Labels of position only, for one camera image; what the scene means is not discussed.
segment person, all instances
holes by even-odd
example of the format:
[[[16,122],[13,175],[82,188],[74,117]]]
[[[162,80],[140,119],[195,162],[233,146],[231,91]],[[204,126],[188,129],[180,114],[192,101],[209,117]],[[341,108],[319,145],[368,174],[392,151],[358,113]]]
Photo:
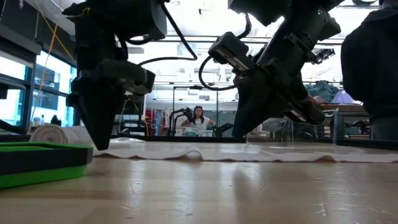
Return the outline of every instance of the person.
[[[379,1],[341,46],[343,87],[363,102],[372,139],[398,140],[398,0]]]
[[[208,125],[213,125],[216,124],[214,121],[211,119],[205,117],[203,113],[203,108],[201,106],[196,106],[193,109],[193,116],[192,116],[192,122],[190,122],[188,119],[186,119],[183,123],[182,126],[191,126],[192,128],[197,128],[198,130],[206,130]]]

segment desk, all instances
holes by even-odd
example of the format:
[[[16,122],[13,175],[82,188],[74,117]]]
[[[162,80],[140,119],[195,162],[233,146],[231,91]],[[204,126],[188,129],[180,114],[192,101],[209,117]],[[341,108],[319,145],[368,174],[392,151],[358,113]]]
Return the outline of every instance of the desk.
[[[390,224],[397,167],[96,158],[86,177],[0,191],[0,223]]]

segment window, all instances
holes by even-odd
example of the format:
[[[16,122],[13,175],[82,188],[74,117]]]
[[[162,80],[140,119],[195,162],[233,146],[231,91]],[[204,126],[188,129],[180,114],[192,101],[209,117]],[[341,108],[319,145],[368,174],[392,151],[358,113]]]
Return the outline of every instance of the window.
[[[0,73],[21,80],[26,79],[27,67],[18,62],[18,59],[0,51]]]
[[[41,52],[36,57],[35,84],[43,82],[44,87],[53,88],[63,93],[70,92],[70,80],[76,77],[76,72],[69,64],[50,55],[47,61],[47,68],[44,72],[44,65],[47,53]]]
[[[31,120],[44,116],[44,122],[50,123],[53,116],[57,115],[58,119],[62,121],[63,127],[73,126],[74,109],[66,106],[66,97],[42,91],[38,99],[38,93],[38,90],[34,90]]]
[[[21,125],[24,90],[8,90],[7,99],[0,100],[0,119],[11,124]]]

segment green tray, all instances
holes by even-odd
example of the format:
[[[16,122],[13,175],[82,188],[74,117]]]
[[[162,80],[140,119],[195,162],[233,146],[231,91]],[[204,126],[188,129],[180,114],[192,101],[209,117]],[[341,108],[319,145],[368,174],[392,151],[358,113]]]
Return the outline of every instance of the green tray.
[[[92,147],[0,143],[0,189],[81,177],[92,159]]]

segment clothing pile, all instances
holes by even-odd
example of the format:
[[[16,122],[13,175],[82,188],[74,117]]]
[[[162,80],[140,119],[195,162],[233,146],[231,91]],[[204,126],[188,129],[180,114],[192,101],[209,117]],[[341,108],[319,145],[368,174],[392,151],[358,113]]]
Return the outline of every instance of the clothing pile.
[[[339,89],[333,85],[329,85],[327,81],[317,81],[315,85],[305,85],[311,96],[320,96],[327,102],[331,103]]]

